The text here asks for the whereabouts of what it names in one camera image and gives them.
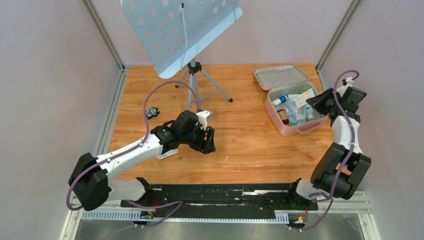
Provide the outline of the pink medicine kit case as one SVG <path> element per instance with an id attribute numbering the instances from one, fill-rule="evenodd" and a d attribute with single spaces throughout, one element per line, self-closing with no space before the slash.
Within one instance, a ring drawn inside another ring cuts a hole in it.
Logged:
<path id="1" fill-rule="evenodd" d="M 327 117 L 314 110 L 315 119 L 307 121 L 304 124 L 290 126 L 284 125 L 278 115 L 278 110 L 286 112 L 287 103 L 273 106 L 272 100 L 281 96 L 287 96 L 287 99 L 295 99 L 308 89 L 313 89 L 315 96 L 319 95 L 317 88 L 311 83 L 306 73 L 295 65 L 280 65 L 272 67 L 257 68 L 253 71 L 253 75 L 263 90 L 267 91 L 265 99 L 265 108 L 277 128 L 278 132 L 283 136 L 291 136 L 295 134 L 307 134 L 318 127 L 322 126 Z"/>

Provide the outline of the white green medicine bottle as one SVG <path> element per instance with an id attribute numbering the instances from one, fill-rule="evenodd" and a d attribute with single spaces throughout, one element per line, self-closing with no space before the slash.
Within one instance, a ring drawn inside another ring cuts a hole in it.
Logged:
<path id="1" fill-rule="evenodd" d="M 310 105 L 307 105 L 306 106 L 306 120 L 308 122 L 313 121 L 315 119 L 314 114 L 315 114 L 315 110 Z"/>

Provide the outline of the brown medicine bottle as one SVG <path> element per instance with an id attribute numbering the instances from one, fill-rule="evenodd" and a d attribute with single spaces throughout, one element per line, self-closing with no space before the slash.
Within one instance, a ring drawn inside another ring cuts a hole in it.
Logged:
<path id="1" fill-rule="evenodd" d="M 286 126 L 289 126 L 290 120 L 287 116 L 287 113 L 283 109 L 278 110 L 277 113 L 278 113 L 278 116 L 280 117 L 282 123 Z"/>

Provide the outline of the white blue gauze packet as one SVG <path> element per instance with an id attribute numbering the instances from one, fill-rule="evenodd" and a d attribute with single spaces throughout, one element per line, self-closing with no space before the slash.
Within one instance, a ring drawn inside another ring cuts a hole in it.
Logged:
<path id="1" fill-rule="evenodd" d="M 179 153 L 178 149 L 171 149 L 171 150 L 168 150 L 165 153 L 158 155 L 156 158 L 159 159 L 159 160 L 162 160 L 164 158 L 170 157 L 170 156 L 178 154 L 178 153 Z"/>

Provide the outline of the white pad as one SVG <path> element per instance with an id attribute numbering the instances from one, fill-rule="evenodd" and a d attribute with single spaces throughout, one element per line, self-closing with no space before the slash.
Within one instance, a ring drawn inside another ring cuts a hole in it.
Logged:
<path id="1" fill-rule="evenodd" d="M 294 103 L 298 109 L 302 108 L 307 100 L 313 98 L 315 96 L 315 92 L 313 88 L 308 89 L 304 93 L 300 94 L 298 97 L 294 99 Z"/>

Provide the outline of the white blue bottle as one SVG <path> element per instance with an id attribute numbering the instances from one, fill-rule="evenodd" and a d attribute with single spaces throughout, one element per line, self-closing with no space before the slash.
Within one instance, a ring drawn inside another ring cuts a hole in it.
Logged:
<path id="1" fill-rule="evenodd" d="M 274 107 L 279 106 L 281 104 L 285 104 L 288 101 L 288 97 L 286 95 L 282 95 L 271 101 Z"/>

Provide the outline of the large blue cotton packet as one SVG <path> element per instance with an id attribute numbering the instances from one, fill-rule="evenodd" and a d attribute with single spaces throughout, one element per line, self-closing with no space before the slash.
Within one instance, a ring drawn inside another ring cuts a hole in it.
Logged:
<path id="1" fill-rule="evenodd" d="M 298 107 L 296 101 L 289 98 L 286 102 L 286 114 L 291 127 L 302 125 L 306 123 L 306 106 Z"/>

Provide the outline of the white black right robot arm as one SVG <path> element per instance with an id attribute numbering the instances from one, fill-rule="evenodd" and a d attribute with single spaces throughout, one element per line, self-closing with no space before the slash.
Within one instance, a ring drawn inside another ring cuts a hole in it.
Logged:
<path id="1" fill-rule="evenodd" d="M 371 166 L 359 145 L 360 116 L 356 113 L 366 92 L 353 86 L 329 88 L 306 103 L 331 122 L 334 141 L 309 180 L 299 178 L 289 185 L 286 204 L 292 209 L 331 198 L 349 200 Z"/>

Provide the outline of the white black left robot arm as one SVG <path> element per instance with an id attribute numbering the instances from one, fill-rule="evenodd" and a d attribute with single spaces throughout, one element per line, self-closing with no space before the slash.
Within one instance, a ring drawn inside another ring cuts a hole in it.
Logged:
<path id="1" fill-rule="evenodd" d="M 151 158 L 163 159 L 177 154 L 180 145 L 205 155 L 215 152 L 215 130 L 208 125 L 212 114 L 209 110 L 197 113 L 185 110 L 175 120 L 153 128 L 146 136 L 118 150 L 97 156 L 83 154 L 69 178 L 69 192 L 74 193 L 85 211 L 110 201 L 132 201 L 142 207 L 149 206 L 153 193 L 144 178 L 121 180 L 117 177 Z"/>

